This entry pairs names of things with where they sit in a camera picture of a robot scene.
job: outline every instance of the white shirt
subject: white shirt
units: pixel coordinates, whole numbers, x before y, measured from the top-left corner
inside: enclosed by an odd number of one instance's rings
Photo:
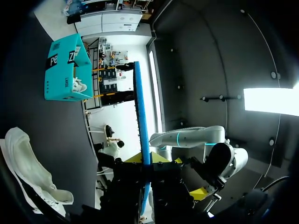
[[[107,155],[113,156],[115,159],[119,157],[120,149],[118,148],[118,145],[114,142],[110,143],[110,146],[105,147],[104,149],[99,150],[100,153],[105,153]]]

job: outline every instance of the cyan cardboard box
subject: cyan cardboard box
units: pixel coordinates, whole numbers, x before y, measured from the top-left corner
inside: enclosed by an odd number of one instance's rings
[[[84,92],[73,92],[75,77],[87,86]],[[46,63],[44,95],[46,100],[79,101],[93,97],[92,64],[79,34],[51,44]]]

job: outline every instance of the white cabinet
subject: white cabinet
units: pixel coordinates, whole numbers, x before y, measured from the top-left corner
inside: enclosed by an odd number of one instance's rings
[[[112,14],[103,14],[103,24],[109,23],[139,23],[142,17],[142,13],[137,14],[131,13],[112,13]]]
[[[102,33],[102,24],[95,25],[95,26],[89,26],[89,27],[83,27],[83,28],[77,29],[77,30],[81,36]]]
[[[81,16],[76,28],[81,36],[102,32],[136,31],[142,11],[122,10]]]
[[[87,17],[81,17],[81,22],[76,22],[76,28],[81,29],[84,27],[95,26],[102,24],[102,14],[90,15]]]
[[[103,24],[103,32],[136,31],[138,23],[109,23]]]

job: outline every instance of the cabinet door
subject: cabinet door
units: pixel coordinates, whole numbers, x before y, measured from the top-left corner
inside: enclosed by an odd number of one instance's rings
[[[131,31],[134,32],[137,29],[136,23],[110,23],[103,24],[103,32],[115,32],[115,31]]]
[[[84,27],[95,26],[102,24],[102,14],[90,15],[88,17],[82,17],[81,22],[76,22],[76,28],[81,29]]]
[[[140,14],[112,13],[112,14],[103,14],[102,21],[103,21],[103,24],[139,23],[141,17],[142,17],[142,13],[140,13]]]
[[[78,29],[78,33],[81,36],[86,36],[90,34],[97,34],[102,32],[102,25],[95,25],[95,26],[89,26],[89,27],[84,27],[81,29]]]

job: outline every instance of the floor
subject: floor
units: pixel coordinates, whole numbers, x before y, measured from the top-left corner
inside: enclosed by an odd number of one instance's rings
[[[34,15],[41,26],[54,41],[77,33],[74,24],[66,23],[67,18],[63,13],[64,7],[65,0],[44,0],[34,10]]]
[[[29,18],[6,57],[1,75],[0,138],[18,126],[30,136],[38,160],[59,189],[74,195],[67,212],[94,206],[97,161],[85,128],[81,102],[46,101],[45,61],[52,39],[36,18]]]

